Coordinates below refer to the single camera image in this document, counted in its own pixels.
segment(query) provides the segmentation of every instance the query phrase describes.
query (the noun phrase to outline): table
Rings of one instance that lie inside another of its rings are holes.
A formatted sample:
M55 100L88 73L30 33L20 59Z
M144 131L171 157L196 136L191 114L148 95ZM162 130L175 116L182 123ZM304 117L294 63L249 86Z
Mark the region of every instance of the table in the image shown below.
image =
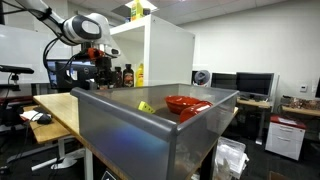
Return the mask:
M304 114L309 116L317 116L320 117L320 110L311 110L311 109L298 109L298 108L291 108L287 106L282 106L282 110L286 112L292 112L297 114Z
M255 100L241 100L240 98L237 99L237 103L249 105L249 106L256 106L262 109L260 123L259 123L259 133L258 137L256 139L256 144L262 145L262 130L263 130L263 124L266 116L267 109L271 108L271 103L266 101L255 101Z
M24 111L30 111L36 106L24 107ZM52 123L48 125L38 124L36 121L30 122L31 130L39 144L44 144L62 137L70 135L70 132L64 128L54 117Z
M35 108L37 106L26 106L24 107L24 111L30 111L33 110L33 108ZM65 154L65 148L64 148L64 144L65 144L65 140L69 138L70 132L65 129L54 117L52 117L52 122L48 125L42 125L42 124L38 124L36 121L31 121L30 122L30 127L31 130L34 133L34 136L37 140L37 142L39 144L46 144L44 147L41 148L37 148L37 149L33 149L27 152L23 152L21 154L21 156L19 155L19 158L22 157L26 157L26 156L30 156L30 155L34 155L37 153L40 153L42 151L57 147L59 148L59 156L60 159L62 161L62 163L59 163L58 165L55 165L55 168L65 168L65 167L69 167L71 165L73 165L76 160L75 158L65 158L65 157L69 157L72 153L76 154L77 151L69 153L69 154ZM47 144L47 143L51 143L54 140L58 140L58 144ZM10 158L8 158L8 163L10 161L16 160L17 159L17 155L11 156ZM49 161L43 162L41 164L38 164L36 166L33 166L31 168L32 171L38 170L40 168L43 168L45 166L54 164L57 161L57 158L51 159Z
M87 142L79 132L79 116L78 116L78 99L71 96L69 93L50 94L34 96L33 99L43 109L48 111L57 122L61 123L77 140L86 147L85 155L85 178L92 179L92 154L93 153L100 161L102 161L111 171L113 171L120 179L127 179L122 171L117 168L112 162L105 159L98 151L95 150L89 142Z

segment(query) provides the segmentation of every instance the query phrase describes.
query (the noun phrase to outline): red object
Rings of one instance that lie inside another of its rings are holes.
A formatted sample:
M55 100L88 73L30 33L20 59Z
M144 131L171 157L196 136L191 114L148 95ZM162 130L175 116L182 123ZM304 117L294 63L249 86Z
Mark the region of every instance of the red object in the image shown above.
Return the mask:
M208 101L200 101L198 104L184 109L180 114L180 123L185 122L211 106L212 104Z
M294 122L296 122L296 124L290 124L290 123L280 122L279 118L283 118L283 119L285 119L285 120L294 121ZM303 124L302 122L300 122L300 121L293 120L293 119L288 119L288 118L281 117L281 116L277 116L277 115L271 116L271 117L270 117L270 121L273 122L273 123L283 124L283 125L286 125L286 126L291 126L291 127L295 127L295 128L299 128L299 129L306 129L306 125L304 125L304 124Z
M189 96L167 96L165 100L169 110L175 114L180 114L184 109L200 102L199 99Z

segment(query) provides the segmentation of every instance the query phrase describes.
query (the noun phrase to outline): stainless steel bin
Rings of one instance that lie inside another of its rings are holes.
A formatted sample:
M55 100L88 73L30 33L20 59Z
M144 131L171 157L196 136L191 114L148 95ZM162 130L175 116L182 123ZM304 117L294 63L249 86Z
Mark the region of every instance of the stainless steel bin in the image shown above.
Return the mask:
M129 179L185 179L232 120L238 91L183 84L85 91L78 98L80 134ZM179 124L164 98L185 95L213 106ZM141 101L156 110L137 109Z

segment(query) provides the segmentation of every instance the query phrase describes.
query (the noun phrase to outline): desk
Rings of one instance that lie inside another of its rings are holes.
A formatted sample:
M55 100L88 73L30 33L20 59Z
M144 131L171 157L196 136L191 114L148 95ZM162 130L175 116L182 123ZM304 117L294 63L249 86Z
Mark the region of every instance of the desk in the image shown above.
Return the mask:
M24 111L30 111L36 106L24 107ZM55 118L52 118L52 123L48 125L38 124L36 121L30 122L30 127L39 144L44 144L62 137L70 135L70 132L64 128Z
M240 100L240 98L237 99L237 103L239 104L244 104L244 105L249 105L249 106L256 106L262 109L261 113L261 118L260 118L260 123L259 123L259 133L258 137L256 139L256 144L262 145L262 130L263 130L263 124L266 116L266 110L271 108L270 102L266 101L255 101L255 100Z
M309 116L317 116L320 117L320 110L310 110L310 109L298 109L298 108L291 108L282 106L282 110L286 112L293 112L297 114L304 114Z
M71 96L69 93L50 94L34 96L34 100L48 111L56 120L61 123L76 139L78 139L86 147L86 179L92 179L92 157L91 152L102 161L108 168L111 169L121 179L127 179L122 171L114 166L112 162L105 159L101 153L95 150L89 142L87 142L79 132L79 116L78 116L78 99ZM234 115L237 113L238 108L234 110Z

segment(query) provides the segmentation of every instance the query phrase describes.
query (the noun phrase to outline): monitor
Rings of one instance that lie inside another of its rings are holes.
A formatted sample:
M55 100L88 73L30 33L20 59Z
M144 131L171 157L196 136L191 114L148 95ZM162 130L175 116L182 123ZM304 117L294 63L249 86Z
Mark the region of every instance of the monitor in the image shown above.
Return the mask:
M211 87L222 89L237 89L237 76L235 74L212 73Z
M316 98L320 98L320 78L319 78L318 87L316 91Z
M240 95L270 96L273 73L237 72L237 89Z
M48 60L48 67L52 70L63 68L67 60ZM90 62L72 62L71 77L73 78L70 84L65 80L67 73L69 74L69 65L61 71L52 73L48 71L50 86L52 89L57 89L58 92L69 92L74 87L90 89L90 83L87 81L93 79L96 75L96 67Z

